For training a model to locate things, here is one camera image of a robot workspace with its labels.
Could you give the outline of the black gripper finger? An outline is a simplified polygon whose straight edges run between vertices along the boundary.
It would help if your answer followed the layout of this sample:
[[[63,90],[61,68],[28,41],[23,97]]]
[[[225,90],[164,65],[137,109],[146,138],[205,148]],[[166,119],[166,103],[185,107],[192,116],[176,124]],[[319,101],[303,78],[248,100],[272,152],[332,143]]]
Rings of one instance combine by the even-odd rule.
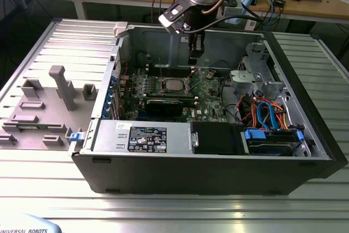
[[[189,35],[189,59],[190,65],[195,65],[197,59],[204,54],[204,38],[205,34]]]

